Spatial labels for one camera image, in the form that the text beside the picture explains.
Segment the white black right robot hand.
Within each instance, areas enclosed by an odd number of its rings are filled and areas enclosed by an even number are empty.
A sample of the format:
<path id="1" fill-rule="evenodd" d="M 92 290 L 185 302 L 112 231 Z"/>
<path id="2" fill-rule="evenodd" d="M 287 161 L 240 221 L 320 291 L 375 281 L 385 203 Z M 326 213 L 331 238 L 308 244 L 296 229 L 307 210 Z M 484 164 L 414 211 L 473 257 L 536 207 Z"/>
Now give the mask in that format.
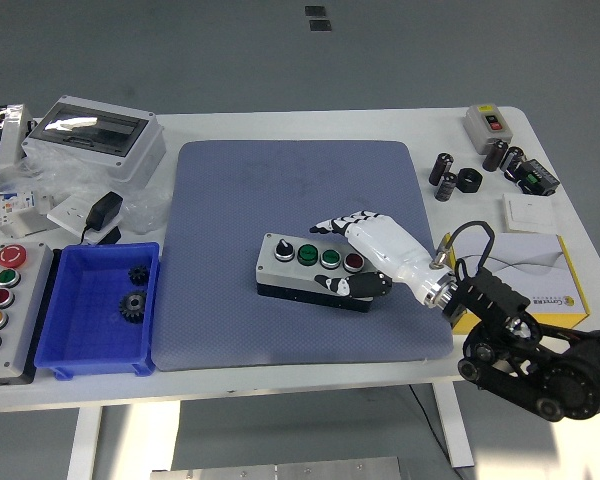
<path id="1" fill-rule="evenodd" d="M 429 308 L 439 305 L 451 281 L 450 268 L 432 268 L 429 251 L 388 215 L 359 211 L 319 222 L 310 232 L 344 236 L 377 270 L 407 285 L 414 297 Z"/>

